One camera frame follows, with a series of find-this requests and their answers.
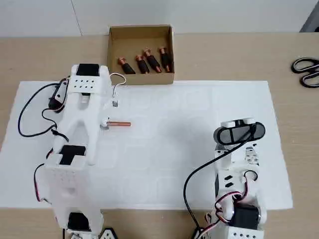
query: scissors handle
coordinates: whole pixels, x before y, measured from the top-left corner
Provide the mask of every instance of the scissors handle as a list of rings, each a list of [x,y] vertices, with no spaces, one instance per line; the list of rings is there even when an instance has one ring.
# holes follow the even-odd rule
[[[298,68],[297,65],[301,62],[311,62],[313,63],[311,66],[307,66],[304,68]],[[311,71],[315,71],[316,68],[319,68],[319,60],[316,58],[312,58],[312,57],[303,57],[303,58],[299,58],[296,61],[294,61],[291,65],[291,70],[294,73],[303,73],[303,72],[311,72]]]
[[[314,77],[317,77],[317,76],[319,76],[319,71],[313,71],[309,75],[305,75],[305,76],[301,77],[300,78],[300,84],[302,86],[304,86],[304,87],[307,87],[307,88],[318,88],[319,87],[319,83],[318,84],[314,84],[314,85],[307,84],[307,80],[309,80],[311,78],[314,78]]]

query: table surface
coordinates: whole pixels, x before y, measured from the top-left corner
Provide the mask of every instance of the table surface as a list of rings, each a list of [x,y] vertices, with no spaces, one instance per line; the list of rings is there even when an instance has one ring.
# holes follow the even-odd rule
[[[77,63],[106,64],[107,36],[0,38],[0,137],[22,80],[60,80]],[[318,237],[319,90],[299,84],[293,60],[319,56],[317,33],[226,33],[175,36],[179,80],[267,80],[275,105],[294,208],[268,212],[266,238]],[[200,218],[203,212],[196,213]],[[109,210],[105,226],[120,239],[187,239],[186,211]],[[60,239],[53,212],[0,209],[0,238]]]

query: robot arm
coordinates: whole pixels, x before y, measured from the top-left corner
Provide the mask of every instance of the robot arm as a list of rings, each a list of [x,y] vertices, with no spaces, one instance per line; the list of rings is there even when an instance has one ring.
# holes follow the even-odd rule
[[[100,125],[108,125],[108,117],[102,119],[102,110],[118,106],[114,104],[114,90],[106,66],[72,67],[63,118],[45,163],[56,220],[61,228],[80,238],[97,238],[104,222],[99,205],[91,196],[90,170],[96,163]],[[88,140],[76,144],[72,136],[80,125],[84,126]]]
[[[244,141],[248,142],[216,161],[216,201],[209,217],[205,217],[209,226],[197,238],[205,238],[204,235],[208,234],[217,239],[263,239],[267,211],[260,190],[257,152],[258,140],[264,136],[265,127],[252,118],[221,125],[214,133],[217,142],[215,158]]]

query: cardboard box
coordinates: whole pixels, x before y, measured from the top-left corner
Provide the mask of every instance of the cardboard box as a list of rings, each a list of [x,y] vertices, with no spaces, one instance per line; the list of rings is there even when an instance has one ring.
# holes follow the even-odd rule
[[[160,62],[159,47],[166,47],[172,60],[171,73],[165,72]],[[143,50],[148,48],[159,62],[162,72],[157,73],[150,65],[149,74],[141,74],[135,61],[136,55],[143,55]],[[144,26],[111,26],[109,33],[109,46],[107,64],[110,73],[124,74],[119,57],[124,57],[136,74],[125,74],[128,85],[164,85],[174,81],[174,54],[173,32],[170,25],[144,25]],[[122,82],[118,76],[112,76],[112,83]]]

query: white mat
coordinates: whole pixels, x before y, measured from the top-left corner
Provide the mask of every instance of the white mat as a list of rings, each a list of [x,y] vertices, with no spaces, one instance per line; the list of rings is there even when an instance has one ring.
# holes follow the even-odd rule
[[[21,108],[44,84],[21,82],[17,91],[0,154],[0,207],[48,207],[35,199],[33,172],[45,161],[53,136],[22,138],[17,132]],[[267,209],[293,206],[267,82],[175,81],[168,86],[119,87],[118,92],[120,107],[112,119],[131,121],[132,127],[101,133],[98,163],[92,170],[101,208],[184,209],[184,181],[214,156],[214,130],[221,121],[245,117],[266,127],[259,160]],[[52,89],[47,89],[34,99],[22,119],[22,131],[37,132],[50,125],[42,119],[41,109],[51,94]],[[194,209],[211,209],[212,171],[207,167],[190,181],[187,195]],[[49,198],[41,169],[37,178],[41,196]]]

